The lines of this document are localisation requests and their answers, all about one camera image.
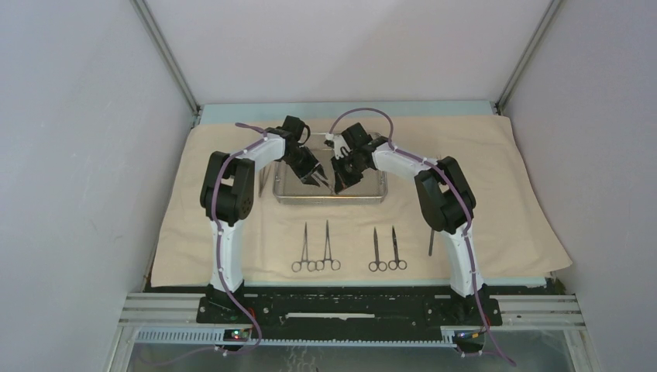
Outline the metal surgical instrument tray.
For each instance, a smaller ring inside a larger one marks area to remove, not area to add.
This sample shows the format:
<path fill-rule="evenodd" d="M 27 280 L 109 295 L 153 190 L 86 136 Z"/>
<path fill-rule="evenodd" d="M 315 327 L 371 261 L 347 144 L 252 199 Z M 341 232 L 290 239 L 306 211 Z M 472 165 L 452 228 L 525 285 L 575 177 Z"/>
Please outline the metal surgical instrument tray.
<path fill-rule="evenodd" d="M 376 205 L 387 195 L 384 172 L 367 170 L 358 184 L 336 194 L 335 173 L 331 159 L 333 150 L 325 144 L 324 133 L 314 133 L 305 146 L 319 160 L 327 176 L 326 183 L 316 187 L 306 185 L 285 163 L 276 163 L 273 175 L 273 196 L 283 205 Z"/>

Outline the beige cloth wrap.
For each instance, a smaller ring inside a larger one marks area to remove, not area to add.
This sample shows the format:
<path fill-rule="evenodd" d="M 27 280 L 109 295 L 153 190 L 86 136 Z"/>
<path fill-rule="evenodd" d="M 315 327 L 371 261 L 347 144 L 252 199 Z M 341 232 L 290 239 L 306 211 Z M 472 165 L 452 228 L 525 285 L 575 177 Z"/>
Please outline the beige cloth wrap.
<path fill-rule="evenodd" d="M 521 154 L 511 122 L 497 115 L 364 117 L 363 126 L 391 134 L 400 148 L 422 157 L 455 158 L 476 198 L 473 248 L 485 281 L 505 277 L 542 277 L 572 263 L 545 217 Z M 232 123 L 203 124 L 193 129 L 182 154 L 173 194 L 164 217 L 151 275 L 154 287 L 207 284 L 215 245 L 212 228 L 200 206 L 208 159 L 215 151 L 234 152 L 258 139 Z M 271 192 L 256 198 L 243 228 L 242 263 L 247 284 L 414 285 L 443 284 L 450 267 L 445 244 L 435 236 L 428 256 L 430 228 L 421 215 L 413 181 L 387 176 L 388 192 L 377 205 L 283 205 Z M 311 260 L 323 258 L 325 221 L 329 221 L 332 255 L 342 267 L 298 273 L 291 264 L 301 256 L 308 225 Z M 380 258 L 393 259 L 391 226 L 406 270 L 371 272 L 373 228 Z"/>

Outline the metal hemostat clamp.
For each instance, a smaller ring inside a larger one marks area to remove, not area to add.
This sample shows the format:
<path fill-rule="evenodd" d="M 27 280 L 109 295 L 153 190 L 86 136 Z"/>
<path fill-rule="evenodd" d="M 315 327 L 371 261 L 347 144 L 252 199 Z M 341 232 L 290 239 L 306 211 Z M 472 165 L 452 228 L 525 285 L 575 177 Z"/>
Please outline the metal hemostat clamp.
<path fill-rule="evenodd" d="M 335 259 L 332 255 L 330 225 L 328 220 L 325 221 L 325 246 L 324 246 L 323 258 L 315 261 L 315 270 L 323 271 L 327 267 L 333 271 L 337 271 L 342 267 L 341 262 Z"/>
<path fill-rule="evenodd" d="M 294 261 L 291 264 L 291 270 L 294 273 L 298 273 L 298 272 L 302 271 L 304 268 L 308 272 L 315 272 L 315 271 L 318 270 L 317 262 L 315 260 L 311 260 L 309 258 L 308 225 L 307 224 L 304 224 L 304 233 L 303 233 L 303 240 L 302 240 L 301 256 L 298 260 Z"/>

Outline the metal surgical scissors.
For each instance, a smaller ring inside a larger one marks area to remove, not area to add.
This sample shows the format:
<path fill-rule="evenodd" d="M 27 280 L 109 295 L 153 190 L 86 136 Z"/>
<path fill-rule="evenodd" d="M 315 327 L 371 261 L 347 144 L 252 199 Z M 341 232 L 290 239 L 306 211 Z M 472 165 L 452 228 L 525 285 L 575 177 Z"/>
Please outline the metal surgical scissors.
<path fill-rule="evenodd" d="M 399 246 L 397 241 L 397 232 L 395 226 L 391 226 L 391 239 L 393 247 L 393 259 L 388 262 L 388 268 L 390 270 L 406 270 L 408 263 L 406 260 L 402 260 L 399 254 Z"/>

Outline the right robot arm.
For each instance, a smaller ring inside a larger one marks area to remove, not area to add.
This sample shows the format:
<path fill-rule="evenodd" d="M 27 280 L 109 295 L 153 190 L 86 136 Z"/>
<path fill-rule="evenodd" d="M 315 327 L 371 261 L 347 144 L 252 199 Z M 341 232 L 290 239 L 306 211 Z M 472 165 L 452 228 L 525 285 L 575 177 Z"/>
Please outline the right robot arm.
<path fill-rule="evenodd" d="M 450 264 L 451 289 L 460 297 L 450 304 L 452 317 L 470 324 L 482 306 L 474 296 L 483 286 L 473 248 L 472 224 L 476 199 L 457 160 L 420 157 L 391 143 L 373 138 L 356 123 L 340 134 L 325 135 L 333 150 L 334 191 L 341 193 L 361 181 L 372 169 L 413 181 L 421 214 L 432 230 L 445 237 Z"/>

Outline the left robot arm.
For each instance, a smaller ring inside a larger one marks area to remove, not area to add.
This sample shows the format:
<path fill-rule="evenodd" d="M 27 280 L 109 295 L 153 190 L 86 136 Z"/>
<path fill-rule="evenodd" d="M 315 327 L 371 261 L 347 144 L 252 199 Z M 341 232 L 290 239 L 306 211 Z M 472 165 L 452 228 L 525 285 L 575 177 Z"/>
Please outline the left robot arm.
<path fill-rule="evenodd" d="M 215 303 L 215 313 L 230 323 L 239 321 L 245 312 L 245 302 L 231 293 L 244 281 L 242 231 L 256 198 L 256 173 L 271 163 L 283 162 L 302 184 L 320 187 L 326 182 L 323 166 L 305 146 L 311 130 L 301 119 L 287 116 L 281 126 L 266 129 L 239 122 L 236 125 L 260 136 L 233 153 L 212 153 L 200 194 L 215 244 L 210 284 L 226 293 Z"/>

